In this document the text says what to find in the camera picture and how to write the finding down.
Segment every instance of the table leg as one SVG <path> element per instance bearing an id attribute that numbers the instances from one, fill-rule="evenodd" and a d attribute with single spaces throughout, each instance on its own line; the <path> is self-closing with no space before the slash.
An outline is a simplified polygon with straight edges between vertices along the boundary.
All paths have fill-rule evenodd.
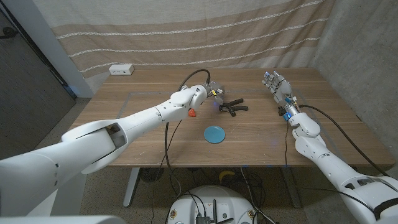
<path id="1" fill-rule="evenodd" d="M 289 167 L 282 167 L 280 169 L 282 171 L 282 175 L 284 176 L 287 191 L 289 192 L 293 207 L 301 208 L 300 197 L 299 193 L 297 192 L 297 188 L 295 187 L 292 169 Z"/>
<path id="2" fill-rule="evenodd" d="M 128 207 L 131 205 L 132 197 L 134 196 L 134 192 L 138 184 L 138 173 L 139 167 L 131 169 L 129 183 L 127 185 L 126 194 L 124 195 L 124 207 Z"/>

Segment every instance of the wire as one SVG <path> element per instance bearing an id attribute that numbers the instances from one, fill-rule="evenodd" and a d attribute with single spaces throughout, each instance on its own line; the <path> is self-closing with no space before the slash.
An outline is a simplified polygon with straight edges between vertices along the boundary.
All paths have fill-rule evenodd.
<path id="1" fill-rule="evenodd" d="M 193 179 L 193 183 L 195 184 L 196 187 L 198 187 L 197 182 L 195 181 L 195 174 L 193 174 L 193 171 L 191 170 L 192 173 L 192 179 Z"/>
<path id="2" fill-rule="evenodd" d="M 244 211 L 244 213 L 239 217 L 238 221 L 236 223 L 239 223 L 242 219 L 242 217 L 247 213 L 250 212 L 250 209 L 247 209 L 246 211 Z"/>
<path id="3" fill-rule="evenodd" d="M 286 132 L 286 136 L 285 136 L 285 146 L 286 146 L 286 150 L 287 150 L 287 141 L 286 141 L 286 139 L 287 139 L 287 132 Z M 286 164 L 286 166 L 287 166 L 286 153 L 285 153 L 285 164 Z M 339 191 L 339 190 L 333 190 L 333 189 L 318 189 L 318 188 L 311 188 L 311 187 L 301 187 L 301 186 L 297 186 L 297 185 L 295 185 L 295 187 L 301 188 L 301 189 L 307 189 L 307 190 L 323 190 L 323 191 L 329 191 L 329 192 L 336 192 L 336 193 L 345 195 L 345 196 L 347 196 L 347 197 L 349 197 L 349 198 L 352 198 L 353 200 L 355 200 L 355 201 L 361 203 L 362 205 L 364 205 L 366 208 L 368 208 L 368 209 L 374 214 L 374 210 L 373 210 L 369 205 L 366 205 L 364 202 L 360 201 L 358 198 L 356 198 L 356 197 L 354 197 L 354 196 L 351 196 L 351 195 L 349 195 L 349 194 L 346 194 L 346 193 L 344 193 L 344 192 L 341 192 L 341 191 Z"/>
<path id="4" fill-rule="evenodd" d="M 327 115 L 325 112 L 323 112 L 322 110 L 314 107 L 314 106 L 309 106 L 309 105 L 299 105 L 298 107 L 301 108 L 311 108 L 316 110 L 317 112 L 323 114 L 325 117 L 327 117 L 331 122 L 333 122 L 333 124 L 335 124 L 335 126 L 341 131 L 341 133 L 344 135 L 344 137 L 349 141 L 349 143 L 351 143 L 351 145 L 354 146 L 354 148 L 375 168 L 377 169 L 382 175 L 385 175 L 386 177 L 389 177 L 389 175 L 384 172 L 382 169 L 380 169 L 379 166 L 377 166 L 372 160 L 370 160 L 370 158 L 368 156 L 365 155 L 365 153 L 363 153 L 362 150 L 360 150 L 360 148 L 358 146 L 355 145 L 355 143 L 348 137 L 348 135 L 344 132 L 344 130 L 340 127 L 340 125 L 338 125 L 338 123 L 331 118 L 329 115 Z"/>
<path id="5" fill-rule="evenodd" d="M 226 186 L 226 187 L 230 187 L 230 185 L 232 184 L 238 184 L 238 183 L 244 183 L 246 185 L 246 182 L 244 181 L 242 175 L 240 174 L 240 171 L 236 168 L 234 168 L 235 170 L 235 175 L 233 176 L 233 179 L 228 180 L 228 179 L 223 179 L 222 185 Z M 261 208 L 265 202 L 266 202 L 266 190 L 263 186 L 263 181 L 261 179 L 261 177 L 259 177 L 257 174 L 255 173 L 250 173 L 248 175 L 248 178 L 246 178 L 246 180 L 248 180 L 249 186 L 251 188 L 252 194 L 253 194 L 253 199 L 255 200 L 255 204 L 257 205 L 257 207 Z M 256 189 L 260 189 L 260 197 L 259 197 L 259 202 L 257 203 L 257 197 L 256 197 Z"/>
<path id="6" fill-rule="evenodd" d="M 201 205 L 203 206 L 203 214 L 205 215 L 205 217 L 207 217 L 205 204 L 204 204 L 203 201 L 200 199 L 200 197 L 198 197 L 198 196 L 196 196 L 196 195 L 194 195 L 194 194 L 191 194 L 189 191 L 188 191 L 188 193 L 189 193 L 191 196 L 194 196 L 194 197 L 196 197 L 196 198 L 199 199 L 199 201 L 201 202 Z"/>
<path id="7" fill-rule="evenodd" d="M 207 69 L 199 69 L 199 70 L 196 70 L 196 71 L 192 72 L 191 74 L 189 74 L 184 79 L 184 81 L 181 83 L 181 85 L 180 85 L 180 87 L 178 88 L 177 91 L 180 91 L 181 88 L 184 86 L 184 84 L 188 81 L 188 79 L 190 79 L 192 76 L 194 76 L 194 74 L 196 74 L 198 72 L 206 72 L 207 73 L 206 83 L 209 84 L 209 82 L 210 82 L 210 72 Z M 180 181 L 178 181 L 178 179 L 176 178 L 176 176 L 172 172 L 172 168 L 171 168 L 170 162 L 169 162 L 169 155 L 167 154 L 167 151 L 169 150 L 168 147 L 167 147 L 167 133 L 168 133 L 168 130 L 169 130 L 169 122 L 166 123 L 166 129 L 165 129 L 165 134 L 164 134 L 164 150 L 165 150 L 167 167 L 170 169 L 171 175 L 177 181 L 178 187 L 180 189 L 180 192 L 178 193 L 178 195 L 176 197 L 176 198 L 178 198 L 178 196 L 180 196 L 180 194 L 181 194 L 181 183 L 180 183 Z"/>
<path id="8" fill-rule="evenodd" d="M 253 207 L 254 207 L 258 212 L 260 212 L 262 216 L 264 216 L 265 218 L 267 218 L 272 224 L 275 224 L 275 222 L 274 222 L 271 218 L 269 218 L 266 214 L 264 214 L 264 212 L 262 212 L 262 211 L 261 211 L 259 208 L 257 208 L 257 206 L 254 204 L 254 202 L 253 202 L 253 196 L 251 195 L 250 186 L 249 186 L 248 181 L 246 180 L 246 177 L 244 176 L 242 167 L 241 167 L 241 172 L 242 172 L 242 176 L 243 176 L 243 178 L 244 178 L 244 181 L 246 182 L 246 185 L 248 186 L 249 194 L 250 194 L 250 199 L 251 199 L 251 202 L 253 203 Z"/>
<path id="9" fill-rule="evenodd" d="M 195 205 L 197 205 L 197 209 L 198 209 L 198 216 L 201 216 L 200 210 L 199 210 L 199 206 L 197 204 L 197 201 L 193 198 L 193 195 L 191 194 L 191 192 L 188 190 L 189 195 L 191 195 L 192 200 L 195 202 Z"/>
<path id="10" fill-rule="evenodd" d="M 170 173 L 170 185 L 172 186 L 172 189 L 173 189 L 173 191 L 174 191 L 174 194 L 178 196 L 177 192 L 176 192 L 175 189 L 174 189 L 174 185 L 173 185 L 173 182 L 172 182 L 172 175 L 171 175 L 171 173 Z"/>
<path id="11" fill-rule="evenodd" d="M 187 76 L 184 81 L 181 83 L 180 87 L 178 88 L 177 91 L 180 91 L 181 88 L 184 86 L 184 84 L 188 81 L 188 79 L 190 79 L 194 74 L 198 73 L 198 72 L 206 72 L 207 73 L 207 79 L 206 79 L 206 84 L 210 83 L 210 72 L 207 69 L 199 69 L 196 70 L 194 72 L 192 72 L 191 74 L 189 74 L 189 76 Z"/>
<path id="12" fill-rule="evenodd" d="M 184 81 L 181 83 L 181 85 L 180 85 L 180 87 L 178 88 L 177 91 L 180 91 L 181 88 L 184 86 L 184 84 L 187 82 L 187 80 L 190 79 L 192 76 L 194 76 L 194 74 L 196 74 L 196 73 L 198 73 L 198 72 L 206 72 L 206 73 L 207 73 L 206 84 L 209 84 L 209 82 L 210 82 L 210 72 L 209 72 L 207 69 L 199 69 L 199 70 L 196 70 L 196 71 L 192 72 L 191 74 L 189 74 L 189 76 L 187 76 L 187 77 L 184 79 Z M 171 143 L 171 141 L 172 141 L 172 139 L 173 139 L 173 137 L 174 137 L 174 134 L 175 134 L 175 132 L 176 132 L 178 126 L 180 125 L 181 121 L 179 122 L 179 124 L 178 124 L 177 127 L 175 128 L 174 133 L 173 133 L 173 135 L 172 135 L 172 138 L 170 139 L 170 143 Z M 174 200 L 174 202 L 175 202 L 175 201 L 180 197 L 180 195 L 181 195 L 181 183 L 180 183 L 180 181 L 178 181 L 178 179 L 177 179 L 176 176 L 174 175 L 174 173 L 173 173 L 173 171 L 172 171 L 172 168 L 171 168 L 171 166 L 170 166 L 169 155 L 167 154 L 167 152 L 169 151 L 169 147 L 170 147 L 170 143 L 169 143 L 169 146 L 167 147 L 167 133 L 168 133 L 168 131 L 169 131 L 169 122 L 166 123 L 166 129 L 165 129 L 165 134 L 164 134 L 164 151 L 165 151 L 165 155 L 164 155 L 164 157 L 163 157 L 163 160 L 166 158 L 167 167 L 170 169 L 170 173 L 171 173 L 171 175 L 173 176 L 173 178 L 177 181 L 178 187 L 179 187 L 179 189 L 180 189 L 180 192 L 178 193 L 178 195 L 176 196 L 176 198 L 175 198 L 175 200 Z M 153 194 L 152 194 L 152 220 L 151 220 L 151 223 L 152 223 L 153 219 L 154 219 L 154 200 L 153 200 Z"/>
<path id="13" fill-rule="evenodd" d="M 178 123 L 177 127 L 175 127 L 175 129 L 174 129 L 174 132 L 173 132 L 172 137 L 170 138 L 170 142 L 169 142 L 169 146 L 167 147 L 167 150 L 169 150 L 169 148 L 170 148 L 170 145 L 171 145 L 171 143 L 172 143 L 172 141 L 173 141 L 174 134 L 175 134 L 177 128 L 180 126 L 181 121 Z M 165 158 L 166 158 L 166 154 L 164 154 L 163 159 L 162 159 L 162 162 L 160 163 L 160 166 L 159 166 L 159 169 L 158 169 L 158 171 L 157 171 L 155 180 L 157 180 L 157 178 L 158 178 L 158 176 L 159 176 L 160 169 L 162 168 L 163 161 L 164 161 Z M 150 220 L 150 223 L 151 223 L 151 224 L 152 224 L 152 222 L 154 221 L 154 217 L 155 217 L 155 213 L 154 213 L 154 204 L 155 204 L 155 202 L 154 202 L 154 194 L 155 194 L 155 182 L 152 184 L 152 219 Z"/>

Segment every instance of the floor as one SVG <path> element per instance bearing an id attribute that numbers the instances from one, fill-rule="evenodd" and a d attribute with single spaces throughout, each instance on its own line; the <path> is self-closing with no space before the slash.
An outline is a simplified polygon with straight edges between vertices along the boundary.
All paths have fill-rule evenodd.
<path id="1" fill-rule="evenodd" d="M 45 147 L 59 141 L 61 135 L 68 130 L 90 99 L 78 98 L 76 105 L 53 128 L 38 147 Z M 198 185 L 219 184 L 218 174 L 222 168 L 203 169 L 191 172 L 186 168 L 175 171 L 181 181 L 182 192 Z M 263 211 L 280 223 L 358 223 L 346 209 L 340 196 L 331 192 L 314 192 L 300 189 L 302 208 L 294 208 L 286 189 L 279 168 L 247 168 L 248 173 L 259 175 L 266 191 L 266 202 Z M 333 186 L 316 167 L 292 169 L 297 185 L 332 189 Z M 359 171 L 375 174 L 368 168 Z M 129 208 L 122 206 L 130 169 L 127 167 L 106 167 L 87 176 L 85 192 L 81 204 L 80 215 L 116 215 L 127 223 L 150 223 L 152 218 L 152 187 L 154 194 L 154 222 L 163 223 L 169 207 L 173 202 L 174 193 L 169 182 L 169 171 L 166 169 L 157 182 L 139 181 L 135 197 Z M 248 189 L 242 182 L 229 185 L 244 197 L 249 198 Z"/>

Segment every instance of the black cable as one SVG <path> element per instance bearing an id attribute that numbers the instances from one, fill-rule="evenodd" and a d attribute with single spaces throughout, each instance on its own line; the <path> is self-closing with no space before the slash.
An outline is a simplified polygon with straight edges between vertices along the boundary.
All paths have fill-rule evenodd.
<path id="1" fill-rule="evenodd" d="M 177 91 L 180 91 L 181 88 L 184 86 L 184 84 L 188 81 L 188 79 L 190 79 L 194 74 L 198 73 L 198 72 L 206 72 L 207 73 L 207 79 L 206 79 L 206 84 L 210 83 L 210 72 L 207 69 L 199 69 L 196 70 L 194 72 L 192 72 L 191 74 L 189 74 L 189 76 L 187 76 L 184 81 L 181 83 L 180 87 L 178 88 Z"/>
<path id="2" fill-rule="evenodd" d="M 369 209 L 369 210 L 374 214 L 374 210 L 373 210 L 369 205 L 366 205 L 364 202 L 360 201 L 358 198 L 356 198 L 356 197 L 354 197 L 354 196 L 351 196 L 351 195 L 349 195 L 349 194 L 346 194 L 346 193 L 344 193 L 344 192 L 341 192 L 341 191 L 339 191 L 339 190 L 333 190 L 333 189 L 318 189 L 318 188 L 311 188 L 311 187 L 301 187 L 301 186 L 297 186 L 297 185 L 295 185 L 295 187 L 301 188 L 301 189 L 307 189 L 307 190 L 323 190 L 323 191 L 329 191 L 329 192 L 336 192 L 336 193 L 345 195 L 345 196 L 347 196 L 347 197 L 349 197 L 349 198 L 352 198 L 353 200 L 355 200 L 355 201 L 361 203 L 362 205 L 364 205 L 367 209 Z"/>
<path id="3" fill-rule="evenodd" d="M 263 215 L 263 211 L 261 210 L 261 208 L 259 208 L 260 214 L 262 215 L 262 220 L 265 220 L 266 223 L 269 222 L 269 220 Z M 279 222 L 275 222 L 274 218 L 272 218 L 271 216 L 268 215 L 268 218 L 271 219 L 275 224 L 279 224 Z"/>
<path id="4" fill-rule="evenodd" d="M 311 108 L 316 110 L 317 112 L 323 114 L 325 117 L 327 117 L 331 122 L 333 122 L 333 124 L 335 124 L 335 126 L 341 131 L 341 133 L 344 135 L 344 137 L 349 141 L 349 143 L 351 143 L 352 146 L 354 146 L 354 148 L 375 168 L 377 169 L 382 175 L 385 175 L 386 177 L 389 177 L 389 175 L 384 172 L 382 169 L 380 169 L 379 166 L 377 166 L 372 160 L 370 160 L 370 158 L 368 156 L 365 155 L 365 153 L 363 153 L 362 150 L 360 150 L 360 148 L 358 146 L 355 145 L 355 143 L 348 137 L 348 135 L 344 132 L 344 130 L 340 127 L 340 125 L 338 125 L 338 123 L 331 118 L 329 115 L 327 115 L 325 112 L 323 112 L 322 110 L 314 107 L 314 106 L 309 106 L 309 105 L 299 105 L 298 107 L 300 108 Z"/>
<path id="5" fill-rule="evenodd" d="M 192 179 L 193 179 L 193 183 L 195 184 L 195 187 L 198 187 L 197 182 L 195 181 L 195 174 L 193 174 L 193 171 L 191 170 L 192 173 Z"/>
<path id="6" fill-rule="evenodd" d="M 264 212 L 261 211 L 261 208 L 257 207 L 256 204 L 254 204 L 252 192 L 251 192 L 251 189 L 250 189 L 250 187 L 249 187 L 249 182 L 248 182 L 246 176 L 244 175 L 244 172 L 243 172 L 242 167 L 241 167 L 241 173 L 242 173 L 243 179 L 244 179 L 244 181 L 245 181 L 245 183 L 246 183 L 246 185 L 247 185 L 247 187 L 248 187 L 248 190 L 249 190 L 250 199 L 251 199 L 250 204 L 253 206 L 253 208 L 254 208 L 254 210 L 255 210 L 256 212 L 261 212 L 261 215 L 262 215 L 264 218 L 269 219 L 272 223 L 275 224 L 275 221 L 274 221 L 272 218 L 266 216 L 266 215 L 264 214 Z"/>
<path id="7" fill-rule="evenodd" d="M 191 192 L 188 190 L 188 194 L 191 195 L 192 200 L 195 202 L 195 205 L 197 205 L 197 209 L 198 209 L 198 215 L 201 216 L 200 210 L 199 210 L 199 206 L 197 204 L 197 201 L 193 198 L 193 195 L 191 194 Z"/>
<path id="8" fill-rule="evenodd" d="M 171 143 L 172 143 L 172 141 L 173 141 L 174 134 L 175 134 L 177 128 L 180 126 L 181 121 L 178 123 L 177 127 L 175 127 L 175 129 L 174 129 L 174 132 L 173 132 L 172 137 L 170 138 L 170 142 L 169 142 L 169 146 L 167 147 L 167 150 L 169 150 L 169 148 L 170 148 L 170 145 L 171 145 Z M 158 169 L 158 171 L 157 171 L 155 180 L 157 180 L 157 177 L 159 176 L 160 169 L 162 168 L 163 161 L 164 161 L 165 158 L 166 158 L 166 154 L 164 154 L 163 159 L 162 159 L 162 162 L 160 163 L 160 166 L 159 166 L 159 169 Z M 150 220 L 150 223 L 151 223 L 151 224 L 152 224 L 152 222 L 154 221 L 154 217 L 155 217 L 155 213 L 154 213 L 154 204 L 155 204 L 155 202 L 154 202 L 154 194 L 155 194 L 155 182 L 152 184 L 152 219 Z"/>
<path id="9" fill-rule="evenodd" d="M 176 197 L 178 197 L 178 193 L 175 191 L 175 188 L 174 188 L 174 185 L 173 185 L 173 182 L 172 182 L 172 174 L 170 173 L 170 185 L 172 186 L 172 189 L 173 189 L 173 191 L 174 191 L 174 193 L 175 193 L 175 195 L 176 195 Z"/>
<path id="10" fill-rule="evenodd" d="M 254 219 L 256 218 L 256 216 L 257 216 L 257 212 L 256 212 L 256 214 L 254 214 L 254 216 L 253 216 L 253 220 L 252 220 L 252 224 L 254 224 Z"/>
<path id="11" fill-rule="evenodd" d="M 194 76 L 194 74 L 198 73 L 198 72 L 206 72 L 207 73 L 207 80 L 206 83 L 209 84 L 210 82 L 210 72 L 207 69 L 199 69 L 196 70 L 194 72 L 192 72 L 191 74 L 189 74 L 189 76 L 187 76 L 184 81 L 181 83 L 180 87 L 178 88 L 177 91 L 180 91 L 181 88 L 184 86 L 184 84 L 187 82 L 188 79 L 190 79 L 192 76 Z M 172 168 L 170 166 L 170 162 L 169 162 L 169 155 L 167 154 L 167 151 L 169 150 L 167 148 L 167 132 L 169 130 L 169 122 L 166 123 L 166 129 L 165 129 L 165 134 L 164 134 L 164 151 L 165 151 L 165 156 L 166 156 L 166 163 L 167 163 L 167 167 L 170 169 L 171 175 L 172 177 L 177 181 L 178 186 L 180 188 L 180 193 L 177 195 L 176 199 L 178 198 L 178 196 L 181 194 L 181 183 L 180 181 L 178 181 L 178 179 L 176 178 L 176 176 L 173 174 L 172 172 Z"/>
<path id="12" fill-rule="evenodd" d="M 246 182 L 244 181 L 243 176 L 240 174 L 240 172 L 235 172 L 235 173 L 236 174 L 233 176 L 233 179 L 231 179 L 231 180 L 227 180 L 227 179 L 223 180 L 222 185 L 224 185 L 226 187 L 229 187 L 232 184 L 238 184 L 238 183 L 243 183 L 244 185 L 246 185 Z M 263 186 L 263 181 L 262 181 L 261 177 L 258 176 L 255 173 L 250 173 L 250 174 L 248 174 L 248 177 L 246 178 L 246 180 L 248 181 L 248 184 L 249 184 L 249 186 L 251 188 L 253 197 L 256 200 L 255 204 L 258 207 L 262 207 L 265 204 L 265 202 L 266 202 L 266 190 L 265 190 L 265 188 Z M 255 191 L 256 189 L 260 189 L 261 190 L 260 191 L 260 197 L 259 197 L 260 203 L 258 203 L 259 201 L 257 201 L 258 194 Z"/>
<path id="13" fill-rule="evenodd" d="M 257 198 L 256 198 L 256 196 L 254 196 L 255 194 L 254 194 L 254 190 L 253 190 L 253 188 L 249 185 L 249 187 L 250 187 L 250 190 L 251 190 L 251 192 L 252 192 L 252 194 L 253 194 L 253 203 L 258 207 L 259 206 L 259 203 L 258 203 L 258 201 L 257 201 Z"/>
<path id="14" fill-rule="evenodd" d="M 256 217 L 257 216 L 257 223 L 262 223 L 263 221 L 266 221 L 266 224 L 268 224 L 270 221 L 266 218 L 266 217 L 262 217 L 262 219 L 261 219 L 261 221 L 259 222 L 259 219 L 260 219 L 260 216 L 259 216 L 259 212 L 256 212 L 256 214 L 254 215 L 254 217 Z M 268 216 L 268 218 L 270 218 L 274 223 L 276 223 L 276 224 L 279 224 L 279 222 L 275 222 L 274 221 L 274 219 L 272 218 L 272 217 L 270 217 L 270 216 Z"/>
<path id="15" fill-rule="evenodd" d="M 177 91 L 180 91 L 180 90 L 181 90 L 181 88 L 184 86 L 184 84 L 187 82 L 187 80 L 188 80 L 189 78 L 191 78 L 194 74 L 196 74 L 196 73 L 198 73 L 198 72 L 202 72 L 202 71 L 207 73 L 208 76 L 207 76 L 207 79 L 206 79 L 206 83 L 209 84 L 209 82 L 210 82 L 210 72 L 209 72 L 207 69 L 199 69 L 199 70 L 196 70 L 196 71 L 194 71 L 193 73 L 189 74 L 189 76 L 187 76 L 187 77 L 184 79 L 184 81 L 181 83 L 181 85 L 180 85 L 180 87 L 178 88 Z M 175 133 L 175 131 L 177 130 L 178 126 L 180 125 L 181 121 L 179 122 L 179 124 L 178 124 L 177 127 L 175 128 L 174 133 Z M 169 146 L 167 147 L 167 132 L 168 132 L 168 130 L 169 130 L 169 122 L 166 123 L 166 129 L 165 129 L 165 134 L 164 134 L 164 149 L 165 149 L 165 156 L 163 157 L 163 160 L 166 158 L 167 167 L 170 169 L 170 172 L 171 172 L 172 176 L 173 176 L 174 179 L 177 181 L 177 183 L 178 183 L 178 185 L 179 185 L 179 187 L 180 187 L 180 193 L 176 196 L 176 198 L 175 198 L 175 200 L 174 200 L 174 201 L 176 201 L 176 200 L 180 197 L 180 194 L 181 194 L 181 183 L 178 181 L 178 179 L 176 178 L 176 176 L 175 176 L 175 175 L 173 174 L 173 172 L 172 172 L 172 168 L 171 168 L 170 162 L 169 162 L 169 155 L 167 154 L 167 151 L 169 151 L 169 147 L 170 147 L 170 144 L 169 144 Z M 154 205 L 154 203 L 153 203 L 153 200 L 152 200 L 152 220 L 154 219 L 153 205 Z"/>
<path id="16" fill-rule="evenodd" d="M 191 194 L 190 192 L 189 192 L 189 194 L 190 194 L 191 196 L 194 196 L 194 197 L 196 197 L 196 198 L 199 199 L 199 201 L 201 202 L 201 205 L 203 206 L 203 214 L 205 215 L 205 217 L 207 217 L 205 204 L 204 204 L 203 201 L 200 199 L 200 197 L 198 197 L 198 196 L 196 196 L 196 195 L 194 195 L 194 194 Z"/>

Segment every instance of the power strip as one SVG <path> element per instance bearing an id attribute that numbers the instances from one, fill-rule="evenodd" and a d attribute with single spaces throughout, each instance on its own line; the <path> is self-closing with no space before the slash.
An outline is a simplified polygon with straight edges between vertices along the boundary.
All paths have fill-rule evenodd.
<path id="1" fill-rule="evenodd" d="M 109 68 L 111 75 L 131 75 L 134 71 L 132 64 L 112 65 Z"/>

